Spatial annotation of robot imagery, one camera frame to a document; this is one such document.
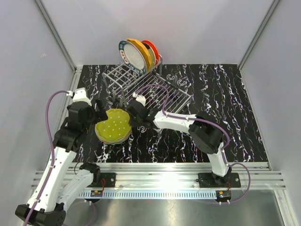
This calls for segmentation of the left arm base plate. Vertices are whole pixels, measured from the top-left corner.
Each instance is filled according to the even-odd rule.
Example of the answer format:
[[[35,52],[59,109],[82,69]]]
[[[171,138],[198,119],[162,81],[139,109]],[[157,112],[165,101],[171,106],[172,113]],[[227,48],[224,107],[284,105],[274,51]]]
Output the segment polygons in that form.
[[[116,184],[116,175],[117,174],[113,172],[100,173],[93,179],[92,184],[88,187],[101,188],[104,186],[104,188],[114,188]]]

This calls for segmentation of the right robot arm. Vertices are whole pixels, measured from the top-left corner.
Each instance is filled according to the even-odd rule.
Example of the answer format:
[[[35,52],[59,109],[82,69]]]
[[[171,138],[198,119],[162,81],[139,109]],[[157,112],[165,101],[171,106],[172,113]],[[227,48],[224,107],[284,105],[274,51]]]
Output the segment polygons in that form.
[[[224,149],[229,145],[230,137],[220,125],[209,121],[208,114],[170,113],[165,107],[148,109],[137,100],[130,101],[126,111],[130,115],[132,127],[171,129],[190,135],[196,147],[207,154],[211,163],[212,172],[208,181],[218,187],[228,186],[232,169]]]

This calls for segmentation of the green dotted scalloped plate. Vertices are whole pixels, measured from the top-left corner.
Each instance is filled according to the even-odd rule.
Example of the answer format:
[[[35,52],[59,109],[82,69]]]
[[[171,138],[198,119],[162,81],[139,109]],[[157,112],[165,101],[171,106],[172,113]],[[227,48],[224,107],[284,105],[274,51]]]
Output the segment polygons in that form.
[[[114,131],[121,134],[132,130],[132,127],[129,125],[130,116],[126,111],[122,109],[110,109],[106,113],[108,120],[97,123],[95,131]]]

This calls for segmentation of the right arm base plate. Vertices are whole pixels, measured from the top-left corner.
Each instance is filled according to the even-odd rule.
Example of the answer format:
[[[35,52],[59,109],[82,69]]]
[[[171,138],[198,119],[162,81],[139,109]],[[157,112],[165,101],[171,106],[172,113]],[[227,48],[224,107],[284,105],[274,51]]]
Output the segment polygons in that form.
[[[238,173],[230,173],[224,177],[213,176],[213,173],[198,173],[196,182],[200,188],[240,188]]]

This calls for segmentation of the white plate green rim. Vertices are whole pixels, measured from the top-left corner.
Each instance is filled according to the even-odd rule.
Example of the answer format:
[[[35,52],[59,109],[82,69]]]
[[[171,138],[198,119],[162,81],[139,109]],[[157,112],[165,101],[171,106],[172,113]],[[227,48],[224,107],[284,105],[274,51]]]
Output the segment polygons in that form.
[[[147,65],[145,59],[134,44],[127,40],[122,40],[119,42],[118,48],[126,66],[139,75],[146,73]]]

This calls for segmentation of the orange red plate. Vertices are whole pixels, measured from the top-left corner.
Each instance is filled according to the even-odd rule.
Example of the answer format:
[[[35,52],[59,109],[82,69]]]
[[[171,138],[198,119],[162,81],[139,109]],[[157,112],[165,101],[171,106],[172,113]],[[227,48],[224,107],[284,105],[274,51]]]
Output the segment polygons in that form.
[[[155,57],[154,65],[157,65],[159,62],[159,52],[158,52],[157,47],[150,40],[142,40],[142,43],[146,44],[150,47],[150,49],[152,50],[154,57]]]

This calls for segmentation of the yellow dotted scalloped plate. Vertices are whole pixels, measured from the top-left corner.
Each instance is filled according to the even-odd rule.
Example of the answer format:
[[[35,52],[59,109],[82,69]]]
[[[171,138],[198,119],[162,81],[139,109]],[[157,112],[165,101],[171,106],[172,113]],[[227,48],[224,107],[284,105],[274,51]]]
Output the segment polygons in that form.
[[[146,67],[147,67],[147,71],[150,70],[151,68],[151,64],[152,64],[152,58],[151,55],[148,51],[148,49],[145,47],[145,45],[137,40],[137,39],[133,39],[133,38],[128,38],[127,41],[129,41],[131,44],[133,44],[142,54],[145,62],[146,62]]]

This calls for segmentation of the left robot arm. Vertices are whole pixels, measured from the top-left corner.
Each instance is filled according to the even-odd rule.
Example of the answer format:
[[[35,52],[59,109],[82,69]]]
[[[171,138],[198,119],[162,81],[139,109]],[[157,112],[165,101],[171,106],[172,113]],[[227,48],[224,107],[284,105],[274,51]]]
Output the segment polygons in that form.
[[[61,187],[70,163],[86,140],[92,125],[108,119],[101,100],[98,110],[86,101],[75,101],[67,107],[68,117],[51,141],[50,163],[32,197],[26,204],[18,205],[15,215],[32,226],[61,226],[66,212],[79,194],[87,187],[100,184],[100,167],[84,163],[77,175]]]

